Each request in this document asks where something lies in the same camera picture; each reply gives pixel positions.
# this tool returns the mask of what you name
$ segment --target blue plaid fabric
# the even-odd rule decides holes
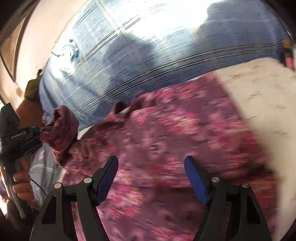
[[[82,130],[140,90],[256,58],[279,59],[285,38],[260,0],[92,0],[57,42],[40,100],[48,120],[64,104]]]

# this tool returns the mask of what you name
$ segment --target black cable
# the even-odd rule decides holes
[[[37,182],[35,182],[32,178],[31,178],[32,182],[34,182],[38,187],[40,187],[40,189],[45,193],[45,195],[47,196],[47,193],[43,190],[43,188],[41,186],[38,185]]]

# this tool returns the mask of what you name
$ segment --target bed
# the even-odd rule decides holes
[[[278,217],[274,220],[273,240],[280,241],[296,218],[296,74],[273,58],[256,59],[213,74],[268,152],[268,167],[278,180]],[[89,128],[80,131],[78,139]]]

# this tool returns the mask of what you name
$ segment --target black handle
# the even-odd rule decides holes
[[[13,180],[13,175],[20,171],[20,160],[17,161],[6,161],[4,165],[5,171],[7,173],[7,189],[8,194],[12,197],[22,219],[28,216],[28,204],[26,201],[19,198],[19,196],[13,191],[12,187],[16,184]]]
[[[77,202],[86,241],[109,241],[96,206],[103,202],[118,170],[118,159],[111,156],[103,168],[80,183],[56,183],[38,214],[30,241],[77,241],[71,203]]]

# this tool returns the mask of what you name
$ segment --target pink floral fabric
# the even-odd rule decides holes
[[[119,114],[128,106],[126,114]],[[193,239],[205,207],[184,171],[188,155],[214,176],[233,184],[250,183],[270,228],[275,225],[276,180],[265,167],[266,152],[211,73],[141,92],[130,105],[116,104],[81,140],[74,140],[75,128],[69,129],[72,135],[58,135],[64,125],[76,124],[69,109],[59,107],[54,116],[41,139],[58,150],[56,161],[67,170],[64,185],[92,176],[110,155],[118,157],[114,183],[97,209],[111,241]],[[83,240],[77,215],[74,219]]]

